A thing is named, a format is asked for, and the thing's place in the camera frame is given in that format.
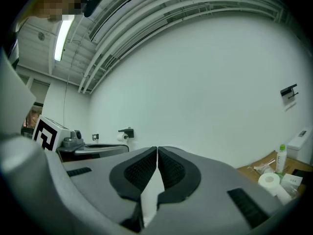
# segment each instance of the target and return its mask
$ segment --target light fixture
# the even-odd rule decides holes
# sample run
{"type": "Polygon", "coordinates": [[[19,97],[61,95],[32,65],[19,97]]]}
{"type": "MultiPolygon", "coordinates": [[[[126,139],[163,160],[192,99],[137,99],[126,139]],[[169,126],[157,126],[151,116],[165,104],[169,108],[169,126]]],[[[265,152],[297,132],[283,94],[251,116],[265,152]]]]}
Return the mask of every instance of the light fixture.
{"type": "Polygon", "coordinates": [[[55,53],[54,53],[54,59],[57,61],[61,61],[65,40],[67,39],[67,34],[69,32],[69,28],[72,25],[73,21],[74,21],[74,15],[70,15],[68,16],[68,19],[63,20],[62,22],[58,39],[57,39],[57,44],[55,46],[55,53]]]}

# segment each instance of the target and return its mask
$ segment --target black knob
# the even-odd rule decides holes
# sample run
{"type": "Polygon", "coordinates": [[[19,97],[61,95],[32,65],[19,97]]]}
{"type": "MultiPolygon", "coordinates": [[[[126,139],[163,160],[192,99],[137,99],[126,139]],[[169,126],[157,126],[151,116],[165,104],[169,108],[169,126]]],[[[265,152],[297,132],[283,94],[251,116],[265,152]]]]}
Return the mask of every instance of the black knob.
{"type": "Polygon", "coordinates": [[[76,132],[76,136],[77,136],[78,139],[81,139],[81,138],[82,138],[82,134],[80,133],[80,131],[77,131],[77,132],[76,132]]]}

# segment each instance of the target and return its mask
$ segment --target bottle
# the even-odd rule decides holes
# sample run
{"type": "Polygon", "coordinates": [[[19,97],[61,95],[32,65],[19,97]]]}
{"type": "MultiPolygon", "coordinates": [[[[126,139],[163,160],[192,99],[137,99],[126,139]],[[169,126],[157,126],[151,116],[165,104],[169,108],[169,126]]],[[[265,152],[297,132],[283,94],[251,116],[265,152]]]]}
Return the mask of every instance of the bottle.
{"type": "Polygon", "coordinates": [[[283,173],[287,158],[286,146],[282,144],[277,153],[276,173],[283,173]]]}

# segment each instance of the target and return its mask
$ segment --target ceiling vent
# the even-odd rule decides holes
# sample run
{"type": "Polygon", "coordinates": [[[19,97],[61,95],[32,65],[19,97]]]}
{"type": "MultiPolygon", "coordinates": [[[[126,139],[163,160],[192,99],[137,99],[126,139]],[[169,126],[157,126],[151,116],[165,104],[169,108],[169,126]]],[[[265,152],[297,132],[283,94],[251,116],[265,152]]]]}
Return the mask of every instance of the ceiling vent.
{"type": "Polygon", "coordinates": [[[97,40],[94,40],[94,37],[98,33],[98,31],[101,29],[101,27],[112,17],[112,15],[115,14],[122,6],[124,6],[126,3],[130,2],[131,0],[118,0],[112,6],[109,8],[109,10],[106,11],[106,13],[100,18],[98,23],[95,25],[95,27],[92,29],[92,31],[89,34],[89,38],[93,42],[98,42],[97,40]]]}

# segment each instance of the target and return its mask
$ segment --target ceiling light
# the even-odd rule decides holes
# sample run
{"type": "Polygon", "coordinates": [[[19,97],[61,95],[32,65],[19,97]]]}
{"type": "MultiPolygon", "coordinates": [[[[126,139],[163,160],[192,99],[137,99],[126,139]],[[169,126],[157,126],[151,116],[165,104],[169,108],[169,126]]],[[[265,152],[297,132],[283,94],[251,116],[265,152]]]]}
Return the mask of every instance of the ceiling light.
{"type": "Polygon", "coordinates": [[[62,22],[58,39],[57,39],[57,44],[55,46],[55,53],[54,53],[54,59],[57,61],[61,61],[65,40],[67,39],[67,34],[69,32],[69,28],[72,25],[73,21],[74,21],[74,15],[71,15],[71,16],[68,16],[68,18],[62,22]]]}

